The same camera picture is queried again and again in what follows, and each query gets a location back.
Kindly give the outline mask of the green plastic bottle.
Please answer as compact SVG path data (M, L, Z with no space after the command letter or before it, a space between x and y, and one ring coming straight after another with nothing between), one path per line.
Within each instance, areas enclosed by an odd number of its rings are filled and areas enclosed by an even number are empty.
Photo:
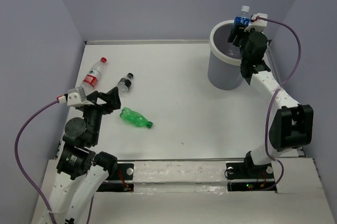
M143 115L140 113L131 110L130 108L124 107L121 111L120 118L133 126L136 126L138 128L148 128L151 129L153 126L153 122L146 119Z

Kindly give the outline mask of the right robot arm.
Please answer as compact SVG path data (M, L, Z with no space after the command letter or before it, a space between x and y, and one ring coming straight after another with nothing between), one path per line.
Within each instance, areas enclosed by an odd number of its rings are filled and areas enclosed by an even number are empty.
M232 27L228 42L240 49L240 71L247 84L267 101L264 143L249 151L243 162L227 165L230 179L254 179L270 167L272 161L312 140L313 109L292 98L277 82L263 57L267 38L262 32L247 31L242 24Z

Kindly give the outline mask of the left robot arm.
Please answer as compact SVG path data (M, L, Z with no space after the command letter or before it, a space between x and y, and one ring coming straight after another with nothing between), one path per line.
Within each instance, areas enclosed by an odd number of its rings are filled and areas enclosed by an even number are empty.
M75 223L98 187L105 179L113 178L117 169L115 156L97 154L90 148L98 144L102 117L121 108L118 88L86 95L82 87L77 87L57 97L57 101L83 115L65 124L54 185L39 223Z

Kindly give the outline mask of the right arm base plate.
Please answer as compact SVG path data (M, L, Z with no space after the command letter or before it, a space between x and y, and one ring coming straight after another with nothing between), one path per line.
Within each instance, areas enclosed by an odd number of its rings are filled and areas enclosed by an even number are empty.
M271 164L246 168L243 162L226 163L224 176L229 192L275 191L275 176Z

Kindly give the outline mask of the blue label bottle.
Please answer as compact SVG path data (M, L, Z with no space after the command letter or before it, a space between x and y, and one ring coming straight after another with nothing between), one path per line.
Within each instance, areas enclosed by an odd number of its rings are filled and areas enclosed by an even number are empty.
M247 27L249 25L249 22L250 22L249 11L250 11L250 7L246 6L246 5L243 5L239 15L234 18L234 23L233 23L232 27L233 26L238 27L239 25L244 25L244 26ZM239 56L240 56L239 48L237 46L235 46L234 44L229 43L228 55L230 57L238 59Z

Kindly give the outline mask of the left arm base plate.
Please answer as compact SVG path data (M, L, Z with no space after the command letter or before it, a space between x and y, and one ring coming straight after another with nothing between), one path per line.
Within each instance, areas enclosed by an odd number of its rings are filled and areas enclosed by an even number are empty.
M99 186L97 192L133 192L134 163L119 162L116 171Z

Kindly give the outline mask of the black cap clear bottle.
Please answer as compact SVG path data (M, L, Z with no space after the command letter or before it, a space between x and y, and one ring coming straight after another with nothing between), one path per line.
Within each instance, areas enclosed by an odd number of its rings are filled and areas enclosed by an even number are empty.
M122 77L117 83L119 92L122 94L127 93L132 87L133 79L133 73L127 73L124 77Z

